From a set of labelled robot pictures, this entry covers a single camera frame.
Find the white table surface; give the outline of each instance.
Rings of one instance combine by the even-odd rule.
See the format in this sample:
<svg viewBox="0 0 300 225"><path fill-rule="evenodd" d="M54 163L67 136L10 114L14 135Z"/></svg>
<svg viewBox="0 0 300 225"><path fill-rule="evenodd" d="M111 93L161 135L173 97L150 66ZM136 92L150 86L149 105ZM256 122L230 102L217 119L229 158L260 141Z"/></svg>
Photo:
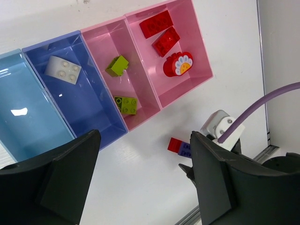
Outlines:
<svg viewBox="0 0 300 225"><path fill-rule="evenodd" d="M161 0L3 0L0 53L100 23ZM172 225L197 204L196 190L167 150L223 109L239 116L263 95L256 0L194 0L214 78L99 153L81 225ZM243 153L267 147L265 109L244 125Z"/></svg>

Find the pink bin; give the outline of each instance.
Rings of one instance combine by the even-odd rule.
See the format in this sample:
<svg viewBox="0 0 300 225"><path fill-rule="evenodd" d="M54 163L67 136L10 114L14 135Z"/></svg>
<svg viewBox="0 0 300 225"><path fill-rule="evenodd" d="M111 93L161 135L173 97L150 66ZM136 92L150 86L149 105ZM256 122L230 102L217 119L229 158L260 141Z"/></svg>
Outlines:
<svg viewBox="0 0 300 225"><path fill-rule="evenodd" d="M134 129L158 113L159 101L130 34L126 17L107 21L81 32L111 95L138 99L136 115L122 115L128 129ZM111 77L105 69L119 55L129 61L129 67L123 76Z"/></svg>
<svg viewBox="0 0 300 225"><path fill-rule="evenodd" d="M164 31L146 39L139 24L143 20L165 10L169 10L180 40L162 58L154 50L152 43ZM213 77L192 0L166 1L126 14L126 18L143 65L162 107L166 107L174 100ZM163 64L167 57L177 52L190 52L194 57L193 67L182 76L167 77L163 72Z"/></svg>

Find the red lego brick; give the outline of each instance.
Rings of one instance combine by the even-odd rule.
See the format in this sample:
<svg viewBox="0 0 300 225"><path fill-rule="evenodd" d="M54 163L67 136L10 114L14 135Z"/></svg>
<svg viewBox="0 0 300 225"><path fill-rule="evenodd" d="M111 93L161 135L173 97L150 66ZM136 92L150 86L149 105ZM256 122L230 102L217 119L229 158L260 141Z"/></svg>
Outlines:
<svg viewBox="0 0 300 225"><path fill-rule="evenodd" d="M179 149L180 149L180 146L181 146L181 143L182 143L182 141L172 137L170 139L168 150L172 151L172 152L175 152L175 153L178 153Z"/></svg>
<svg viewBox="0 0 300 225"><path fill-rule="evenodd" d="M146 39L172 26L173 22L168 10L140 23L140 27Z"/></svg>
<svg viewBox="0 0 300 225"><path fill-rule="evenodd" d="M167 58L163 70L168 77L182 76L192 68L193 63L194 59L191 53L174 53Z"/></svg>
<svg viewBox="0 0 300 225"><path fill-rule="evenodd" d="M152 44L152 46L161 57L164 57L179 40L180 37L175 28L170 27Z"/></svg>

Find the plastic storage bin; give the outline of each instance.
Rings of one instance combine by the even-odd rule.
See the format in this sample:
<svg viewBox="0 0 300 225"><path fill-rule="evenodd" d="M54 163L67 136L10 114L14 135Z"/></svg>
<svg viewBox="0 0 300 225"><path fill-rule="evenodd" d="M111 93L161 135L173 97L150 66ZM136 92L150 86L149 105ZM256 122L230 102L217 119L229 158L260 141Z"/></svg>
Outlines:
<svg viewBox="0 0 300 225"><path fill-rule="evenodd" d="M20 162L74 136L21 50L0 55L0 140Z"/></svg>
<svg viewBox="0 0 300 225"><path fill-rule="evenodd" d="M127 132L79 31L23 49L76 136L98 129L100 149ZM50 56L81 66L76 84L45 75Z"/></svg>
<svg viewBox="0 0 300 225"><path fill-rule="evenodd" d="M132 130L158 113L160 106L125 20L120 17L81 32L112 96L138 99L136 115L122 115ZM105 69L119 55L129 61L129 66L122 76L112 77Z"/></svg>
<svg viewBox="0 0 300 225"><path fill-rule="evenodd" d="M160 57L152 44L164 31L146 39L140 22L168 10L179 42L164 57ZM171 0L126 14L130 31L149 78L163 107L166 107L193 88L213 77L204 47L192 0ZM189 52L193 67L183 76L167 77L163 72L166 58L177 52Z"/></svg>

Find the green lego brick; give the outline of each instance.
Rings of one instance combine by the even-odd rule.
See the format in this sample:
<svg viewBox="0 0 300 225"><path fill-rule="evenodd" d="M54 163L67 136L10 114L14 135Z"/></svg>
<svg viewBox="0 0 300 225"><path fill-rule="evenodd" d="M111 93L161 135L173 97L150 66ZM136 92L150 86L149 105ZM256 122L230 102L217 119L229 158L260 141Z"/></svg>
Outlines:
<svg viewBox="0 0 300 225"><path fill-rule="evenodd" d="M115 96L114 100L122 114L136 115L137 98Z"/></svg>
<svg viewBox="0 0 300 225"><path fill-rule="evenodd" d="M113 77L122 76L124 69L128 68L129 62L122 56L118 56L106 68L106 72Z"/></svg>

